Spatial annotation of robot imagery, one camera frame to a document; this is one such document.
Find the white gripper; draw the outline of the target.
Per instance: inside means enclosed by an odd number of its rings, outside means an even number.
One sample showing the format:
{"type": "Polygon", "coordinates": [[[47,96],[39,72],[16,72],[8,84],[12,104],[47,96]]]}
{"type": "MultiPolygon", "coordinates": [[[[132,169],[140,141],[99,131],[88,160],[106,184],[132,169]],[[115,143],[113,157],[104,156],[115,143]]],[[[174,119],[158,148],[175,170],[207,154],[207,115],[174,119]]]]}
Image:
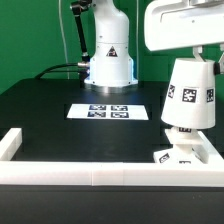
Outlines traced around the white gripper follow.
{"type": "Polygon", "coordinates": [[[224,0],[153,0],[145,10],[144,39],[150,51],[194,47],[200,62],[201,46],[221,44],[214,73],[224,74],[224,0]]]}

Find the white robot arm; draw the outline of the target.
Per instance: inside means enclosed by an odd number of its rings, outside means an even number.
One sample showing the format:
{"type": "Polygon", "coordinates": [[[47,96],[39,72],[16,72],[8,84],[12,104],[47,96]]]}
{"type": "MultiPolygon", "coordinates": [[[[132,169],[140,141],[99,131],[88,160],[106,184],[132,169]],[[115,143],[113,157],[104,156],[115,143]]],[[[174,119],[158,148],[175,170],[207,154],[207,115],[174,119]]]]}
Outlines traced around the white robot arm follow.
{"type": "MultiPolygon", "coordinates": [[[[128,53],[129,19],[113,0],[89,0],[96,30],[89,87],[121,90],[137,84],[128,53]]],[[[153,0],[144,13],[144,41],[151,51],[224,43],[224,0],[153,0]]]]}

